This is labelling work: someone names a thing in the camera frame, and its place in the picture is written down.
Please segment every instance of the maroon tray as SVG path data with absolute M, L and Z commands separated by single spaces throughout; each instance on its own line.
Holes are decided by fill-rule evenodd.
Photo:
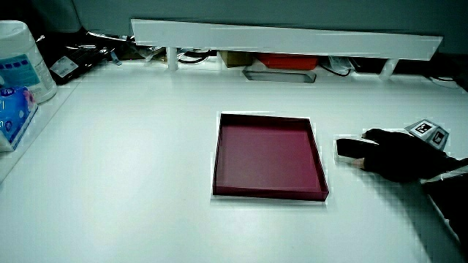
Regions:
M 221 114 L 213 194 L 325 201 L 310 121 Z

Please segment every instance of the wall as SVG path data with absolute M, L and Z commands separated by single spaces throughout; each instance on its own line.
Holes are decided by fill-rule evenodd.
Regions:
M 72 0 L 31 0 L 48 31 L 75 33 L 81 23 Z
M 53 0 L 53 3 L 68 1 L 74 2 L 86 29 L 103 34 L 128 35 L 132 33 L 130 18 L 153 18 L 442 35 L 445 40 L 439 48 L 441 52 L 468 54 L 466 0 Z M 51 21 L 71 23 L 48 17 Z

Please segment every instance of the plastic container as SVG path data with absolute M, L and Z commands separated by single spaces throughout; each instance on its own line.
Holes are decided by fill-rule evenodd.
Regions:
M 57 93 L 57 85 L 37 49 L 28 26 L 20 21 L 0 21 L 0 88 L 25 86 L 37 103 Z
M 313 70 L 318 57 L 297 54 L 257 53 L 256 58 L 270 69 Z

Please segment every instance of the wipes container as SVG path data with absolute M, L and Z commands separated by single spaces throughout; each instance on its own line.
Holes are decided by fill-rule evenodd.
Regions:
M 39 53 L 28 26 L 0 21 L 0 88 L 25 86 L 37 103 L 57 93 L 57 86 Z
M 26 87 L 0 89 L 0 152 L 16 149 L 36 111 Z

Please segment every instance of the red tray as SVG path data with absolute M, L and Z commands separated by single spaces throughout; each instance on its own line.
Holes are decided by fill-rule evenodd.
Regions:
M 298 54 L 257 53 L 255 57 L 270 69 L 313 70 L 318 57 Z
M 221 114 L 213 194 L 325 201 L 310 121 Z

